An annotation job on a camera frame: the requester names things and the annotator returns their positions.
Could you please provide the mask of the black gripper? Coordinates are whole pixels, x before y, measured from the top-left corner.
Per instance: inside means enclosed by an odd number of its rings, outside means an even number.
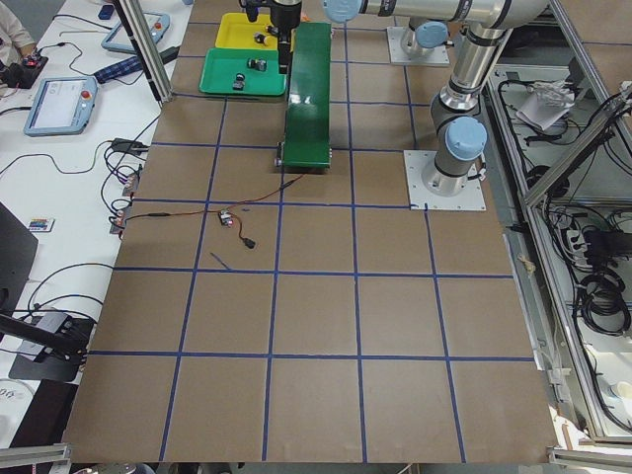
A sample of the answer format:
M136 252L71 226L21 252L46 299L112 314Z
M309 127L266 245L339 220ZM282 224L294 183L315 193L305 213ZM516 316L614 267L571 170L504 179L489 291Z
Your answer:
M302 2L300 0L242 0L239 4L250 23L257 21L260 8L270 10L273 26L278 32L278 73L287 74L291 64L292 32L300 24Z

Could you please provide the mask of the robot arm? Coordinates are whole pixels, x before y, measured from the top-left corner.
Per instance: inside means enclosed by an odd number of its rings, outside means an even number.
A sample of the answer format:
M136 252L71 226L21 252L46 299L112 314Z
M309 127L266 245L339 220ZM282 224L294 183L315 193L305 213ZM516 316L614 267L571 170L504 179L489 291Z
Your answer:
M360 14L462 22L468 29L447 84L434 97L431 114L439 142L434 160L422 172L424 186L451 198L465 187L473 162L483 154L488 134L473 116L479 94L511 31L534 20L545 1L325 1L335 23Z
M290 70L292 53L291 43L293 31L300 24L301 1L240 1L248 21L254 23L258 19L259 9L268 8L272 24L276 29L278 72L287 74ZM359 13L364 1L324 1L326 16L334 23L350 21ZM438 21L422 20L419 26L413 27L412 45L433 48L447 40L447 26Z

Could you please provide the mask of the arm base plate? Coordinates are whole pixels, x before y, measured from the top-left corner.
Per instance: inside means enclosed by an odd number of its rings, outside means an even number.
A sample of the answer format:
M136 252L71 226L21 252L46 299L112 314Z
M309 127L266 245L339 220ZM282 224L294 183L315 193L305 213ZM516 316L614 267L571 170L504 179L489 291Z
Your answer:
M392 64L428 67L447 67L450 64L447 49L443 44L434 48L423 48L417 44L414 32L409 27L388 27L386 35Z
M405 150L403 154L411 209L486 210L481 180L474 162L466 176L448 178L435 169L435 151Z

